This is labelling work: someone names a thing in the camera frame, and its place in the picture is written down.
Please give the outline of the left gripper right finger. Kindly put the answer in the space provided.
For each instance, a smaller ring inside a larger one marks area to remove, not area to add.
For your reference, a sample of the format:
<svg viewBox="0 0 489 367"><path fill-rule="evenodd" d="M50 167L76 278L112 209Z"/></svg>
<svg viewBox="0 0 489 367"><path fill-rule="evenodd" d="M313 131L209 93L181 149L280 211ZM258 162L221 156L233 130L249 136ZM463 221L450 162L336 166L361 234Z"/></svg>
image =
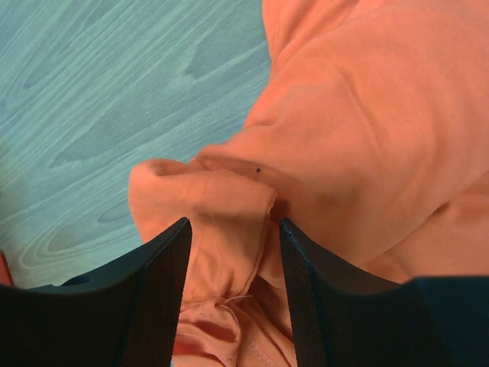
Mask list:
<svg viewBox="0 0 489 367"><path fill-rule="evenodd" d="M488 279L398 284L316 244L288 219L280 250L300 366L486 366Z"/></svg>

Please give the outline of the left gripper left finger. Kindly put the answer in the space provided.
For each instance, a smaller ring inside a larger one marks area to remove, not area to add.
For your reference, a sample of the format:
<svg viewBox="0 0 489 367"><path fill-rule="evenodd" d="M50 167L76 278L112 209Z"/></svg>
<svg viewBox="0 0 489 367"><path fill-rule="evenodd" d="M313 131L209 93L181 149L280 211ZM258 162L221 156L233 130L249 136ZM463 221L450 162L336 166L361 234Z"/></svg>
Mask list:
<svg viewBox="0 0 489 367"><path fill-rule="evenodd" d="M1 364L168 366L191 241L182 218L59 286L2 286Z"/></svg>

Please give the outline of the orange t-shirt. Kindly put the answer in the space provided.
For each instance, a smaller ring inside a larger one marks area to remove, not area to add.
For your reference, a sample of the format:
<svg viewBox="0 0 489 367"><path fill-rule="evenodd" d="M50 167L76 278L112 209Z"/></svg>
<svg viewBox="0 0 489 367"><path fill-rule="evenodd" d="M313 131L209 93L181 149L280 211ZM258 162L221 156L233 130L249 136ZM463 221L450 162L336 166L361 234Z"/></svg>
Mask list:
<svg viewBox="0 0 489 367"><path fill-rule="evenodd" d="M294 366L288 218L398 283L488 272L488 3L265 1L271 69L243 129L129 179L144 242L193 243L177 366Z"/></svg>

